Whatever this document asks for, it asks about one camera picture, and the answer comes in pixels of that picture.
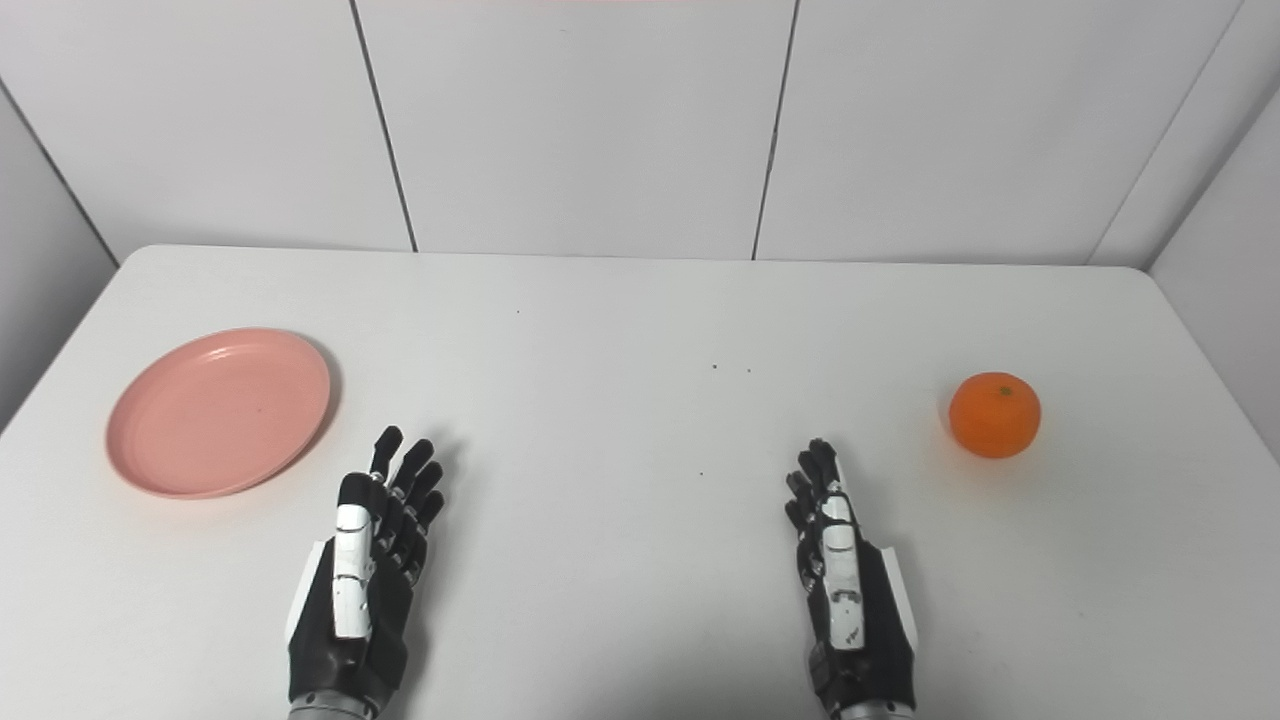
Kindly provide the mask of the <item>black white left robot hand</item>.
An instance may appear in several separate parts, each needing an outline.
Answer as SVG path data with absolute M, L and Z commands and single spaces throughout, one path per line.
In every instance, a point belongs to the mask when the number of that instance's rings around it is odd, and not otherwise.
M 404 632 L 444 506 L 430 439 L 388 427 L 370 468 L 343 477 L 335 527 L 303 566 L 285 629 L 291 719 L 378 719 L 410 661 Z

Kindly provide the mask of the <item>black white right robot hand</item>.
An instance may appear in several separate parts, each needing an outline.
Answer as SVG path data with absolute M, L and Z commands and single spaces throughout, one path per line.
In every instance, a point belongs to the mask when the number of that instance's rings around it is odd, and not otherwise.
M 786 477 L 796 568 L 815 643 L 813 691 L 829 719 L 914 719 L 915 620 L 896 553 L 869 542 L 835 447 L 814 438 Z

